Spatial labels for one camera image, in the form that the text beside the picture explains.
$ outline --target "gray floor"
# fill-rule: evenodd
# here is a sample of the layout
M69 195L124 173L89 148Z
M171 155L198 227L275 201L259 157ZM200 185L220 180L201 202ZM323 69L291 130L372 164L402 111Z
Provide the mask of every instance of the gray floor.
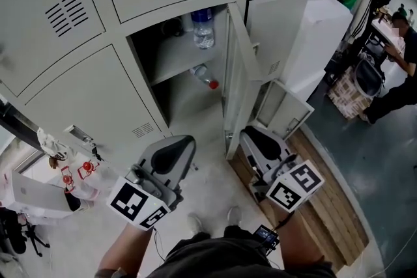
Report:
M369 126L346 120L325 96L321 83L309 99L307 125L333 158L358 199L385 266L417 226L417 107L407 106ZM398 277L417 265L417 235L387 271Z

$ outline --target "ventilation slot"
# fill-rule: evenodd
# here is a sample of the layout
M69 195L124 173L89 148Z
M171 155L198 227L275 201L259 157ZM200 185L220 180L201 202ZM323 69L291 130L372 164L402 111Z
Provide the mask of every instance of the ventilation slot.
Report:
M62 0L47 10L45 15L58 37L88 19L81 0Z
M269 68L269 73L268 73L268 75L270 75L271 73L274 73L274 72L278 69L278 67L280 66L280 62L281 62L281 61L278 61L278 62L276 62L275 64L272 64L272 65L271 65L271 67Z
M150 133L154 130L154 128L152 127L152 125L150 125L149 123L146 123L140 127L138 127L137 129L134 129L132 131L132 133L137 137L143 137L145 134Z

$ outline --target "plastic bottle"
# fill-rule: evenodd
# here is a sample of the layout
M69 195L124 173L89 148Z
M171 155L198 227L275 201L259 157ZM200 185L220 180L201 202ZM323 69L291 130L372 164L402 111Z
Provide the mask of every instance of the plastic bottle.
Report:
M219 87L217 80L213 78L208 68L203 64L190 69L190 73L199 78L203 83L208 85L211 89Z
M213 19L211 9L205 8L191 13L194 24L194 43L200 49L209 49L214 45Z

